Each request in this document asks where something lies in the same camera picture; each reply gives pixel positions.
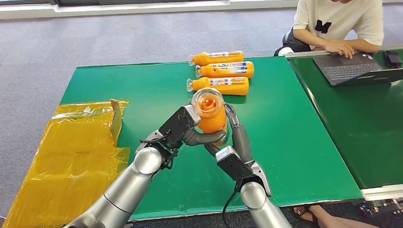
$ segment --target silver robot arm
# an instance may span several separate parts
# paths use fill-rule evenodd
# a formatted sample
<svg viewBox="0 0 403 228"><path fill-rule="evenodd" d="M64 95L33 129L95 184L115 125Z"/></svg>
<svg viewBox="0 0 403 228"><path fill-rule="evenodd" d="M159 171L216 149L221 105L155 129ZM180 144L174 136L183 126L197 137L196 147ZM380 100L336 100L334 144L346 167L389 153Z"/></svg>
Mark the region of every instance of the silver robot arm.
<svg viewBox="0 0 403 228"><path fill-rule="evenodd" d="M242 202L249 209L259 228L292 228L284 214L274 205L269 183L262 168L253 160L248 134L241 125L235 110L225 104L226 114L232 128L232 146L219 150L212 144L204 147L215 156L220 166L234 181L239 183Z"/></svg>
<svg viewBox="0 0 403 228"><path fill-rule="evenodd" d="M64 228L122 228L145 195L152 178L170 169L183 143L198 145L220 140L225 132L200 134L200 122L191 105L179 108L135 151L133 162L114 180L99 199Z"/></svg>

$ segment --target black pants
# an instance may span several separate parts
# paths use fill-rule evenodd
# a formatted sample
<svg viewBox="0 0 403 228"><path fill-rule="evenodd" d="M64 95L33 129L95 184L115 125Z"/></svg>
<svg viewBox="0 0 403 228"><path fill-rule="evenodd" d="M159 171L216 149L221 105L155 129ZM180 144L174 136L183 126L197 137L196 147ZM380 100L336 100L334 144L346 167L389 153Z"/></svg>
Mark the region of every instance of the black pants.
<svg viewBox="0 0 403 228"><path fill-rule="evenodd" d="M280 50L286 47L291 48L294 52L311 51L311 47L308 44L294 37L293 29L291 29L288 39L283 43L283 46L277 49L277 51L274 53L274 56L278 56Z"/></svg>

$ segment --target hand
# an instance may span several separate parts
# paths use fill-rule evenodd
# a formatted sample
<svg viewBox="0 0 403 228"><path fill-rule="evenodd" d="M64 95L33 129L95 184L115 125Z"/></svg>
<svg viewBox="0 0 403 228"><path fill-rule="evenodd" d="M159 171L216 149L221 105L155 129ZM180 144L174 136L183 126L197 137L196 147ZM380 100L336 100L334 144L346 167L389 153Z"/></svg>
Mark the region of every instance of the hand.
<svg viewBox="0 0 403 228"><path fill-rule="evenodd" d="M346 44L343 40L329 40L325 46L325 50L332 53L344 55L346 58L353 58L354 49Z"/></svg>

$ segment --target plastic bottle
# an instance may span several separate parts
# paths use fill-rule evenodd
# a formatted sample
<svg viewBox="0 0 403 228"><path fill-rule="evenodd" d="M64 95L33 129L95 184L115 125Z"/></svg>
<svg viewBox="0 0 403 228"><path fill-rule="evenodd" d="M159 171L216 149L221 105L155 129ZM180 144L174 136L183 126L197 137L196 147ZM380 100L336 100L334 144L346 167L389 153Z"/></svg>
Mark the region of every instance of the plastic bottle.
<svg viewBox="0 0 403 228"><path fill-rule="evenodd" d="M192 98L192 106L199 114L201 120L197 125L204 133L214 133L219 130L227 132L227 116L225 114L224 100L219 91L214 88L203 88L197 91ZM228 134L216 146L225 145Z"/></svg>
<svg viewBox="0 0 403 228"><path fill-rule="evenodd" d="M252 62L215 63L196 66L196 77L253 77Z"/></svg>
<svg viewBox="0 0 403 228"><path fill-rule="evenodd" d="M201 52L195 56L190 55L189 65L205 66L210 63L229 63L229 62L242 62L242 51L227 51L217 53Z"/></svg>
<svg viewBox="0 0 403 228"><path fill-rule="evenodd" d="M224 95L246 95L249 90L249 80L246 77L202 77L197 80L188 79L186 84L188 92L210 87Z"/></svg>

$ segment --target person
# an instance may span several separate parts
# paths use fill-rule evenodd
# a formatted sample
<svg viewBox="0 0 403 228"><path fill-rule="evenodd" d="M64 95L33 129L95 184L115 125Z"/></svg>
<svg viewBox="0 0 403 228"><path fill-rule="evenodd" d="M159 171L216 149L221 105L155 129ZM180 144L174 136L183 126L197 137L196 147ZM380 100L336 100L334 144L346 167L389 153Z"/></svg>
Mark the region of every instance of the person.
<svg viewBox="0 0 403 228"><path fill-rule="evenodd" d="M294 27L275 56L284 48L326 50L349 58L354 51L375 53L384 39L383 27L382 0L299 0ZM345 40L351 30L358 39Z"/></svg>
<svg viewBox="0 0 403 228"><path fill-rule="evenodd" d="M378 228L363 222L331 216L321 206L294 208L295 213L306 221L310 221L316 228Z"/></svg>

